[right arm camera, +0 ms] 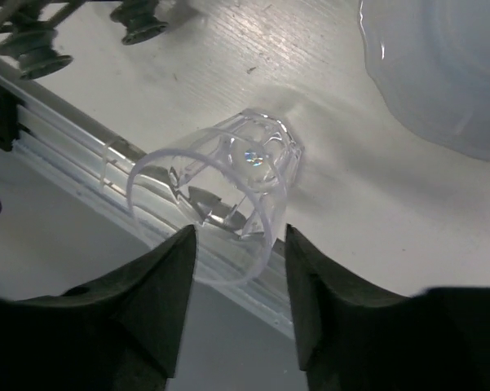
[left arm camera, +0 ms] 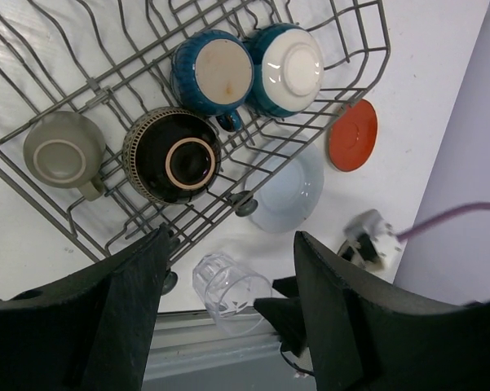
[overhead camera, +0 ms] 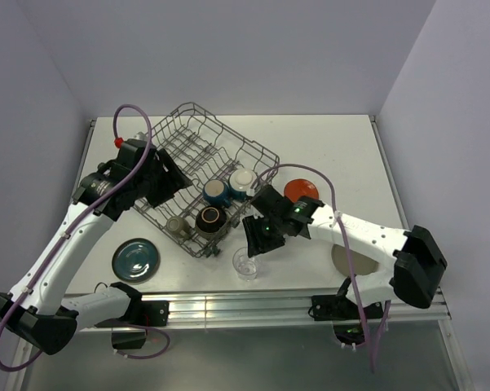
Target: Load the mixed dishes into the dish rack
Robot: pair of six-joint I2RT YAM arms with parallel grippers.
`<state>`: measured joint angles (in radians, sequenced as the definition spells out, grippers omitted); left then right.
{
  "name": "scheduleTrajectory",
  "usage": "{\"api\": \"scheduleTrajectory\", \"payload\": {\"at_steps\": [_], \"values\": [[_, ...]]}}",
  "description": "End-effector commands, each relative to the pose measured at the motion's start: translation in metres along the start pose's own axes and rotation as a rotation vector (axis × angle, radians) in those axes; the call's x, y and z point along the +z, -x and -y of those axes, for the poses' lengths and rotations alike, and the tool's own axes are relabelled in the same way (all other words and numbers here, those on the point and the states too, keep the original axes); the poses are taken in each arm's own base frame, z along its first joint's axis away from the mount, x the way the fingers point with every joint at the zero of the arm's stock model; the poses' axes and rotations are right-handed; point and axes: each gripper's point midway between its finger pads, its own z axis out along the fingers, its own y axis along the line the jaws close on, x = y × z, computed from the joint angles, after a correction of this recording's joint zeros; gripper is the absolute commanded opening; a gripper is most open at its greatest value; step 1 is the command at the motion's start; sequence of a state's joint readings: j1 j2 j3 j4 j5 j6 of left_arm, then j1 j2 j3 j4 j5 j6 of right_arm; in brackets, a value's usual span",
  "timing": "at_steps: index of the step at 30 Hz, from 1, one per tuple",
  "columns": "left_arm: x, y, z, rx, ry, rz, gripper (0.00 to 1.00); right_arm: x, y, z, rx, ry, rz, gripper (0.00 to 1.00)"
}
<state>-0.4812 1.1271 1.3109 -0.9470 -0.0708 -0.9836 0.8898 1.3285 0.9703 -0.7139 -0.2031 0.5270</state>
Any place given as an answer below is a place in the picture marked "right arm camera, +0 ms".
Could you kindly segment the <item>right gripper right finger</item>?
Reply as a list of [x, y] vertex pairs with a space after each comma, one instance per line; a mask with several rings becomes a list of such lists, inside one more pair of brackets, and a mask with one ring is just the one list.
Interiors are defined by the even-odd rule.
[[285, 269], [311, 390], [490, 390], [490, 288], [402, 297], [326, 257], [293, 226]]

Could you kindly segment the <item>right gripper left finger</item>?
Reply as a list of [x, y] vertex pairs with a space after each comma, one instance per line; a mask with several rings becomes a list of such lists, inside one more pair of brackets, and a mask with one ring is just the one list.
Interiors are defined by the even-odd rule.
[[196, 230], [64, 294], [0, 297], [0, 390], [163, 390], [175, 374]]

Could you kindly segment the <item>clear plastic cup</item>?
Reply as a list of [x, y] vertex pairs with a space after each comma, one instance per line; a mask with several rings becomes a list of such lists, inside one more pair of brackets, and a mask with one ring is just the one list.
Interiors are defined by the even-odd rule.
[[194, 225], [197, 281], [244, 284], [270, 260], [302, 153], [285, 121], [245, 109], [138, 160], [127, 208], [149, 246], [157, 222]]

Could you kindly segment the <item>light blue glass plate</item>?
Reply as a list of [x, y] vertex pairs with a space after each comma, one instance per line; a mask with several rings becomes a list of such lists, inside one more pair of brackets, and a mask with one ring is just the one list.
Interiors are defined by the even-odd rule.
[[490, 161], [490, 1], [362, 1], [365, 67], [428, 142]]

